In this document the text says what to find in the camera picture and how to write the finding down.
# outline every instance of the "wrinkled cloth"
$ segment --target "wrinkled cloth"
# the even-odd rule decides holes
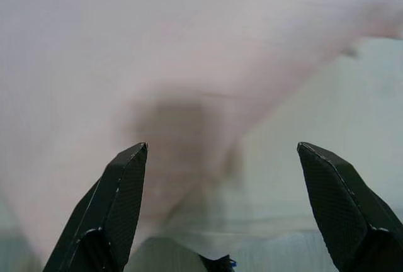
[[[220,181],[258,120],[361,38],[397,37],[403,11],[400,0],[0,6],[0,188],[43,261],[117,152],[149,143],[136,250],[175,220],[192,191]]]

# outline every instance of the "pink fabric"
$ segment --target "pink fabric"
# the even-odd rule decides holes
[[[0,185],[45,261],[120,150],[150,144],[135,248],[244,132],[399,0],[3,0]]]

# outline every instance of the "white fabric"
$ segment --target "white fabric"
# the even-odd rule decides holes
[[[187,193],[209,183],[241,135],[312,71],[361,37],[396,37],[402,15],[400,0],[0,6],[0,185],[44,261],[118,151],[150,143],[135,249],[175,220]],[[312,218],[280,225],[272,233]]]

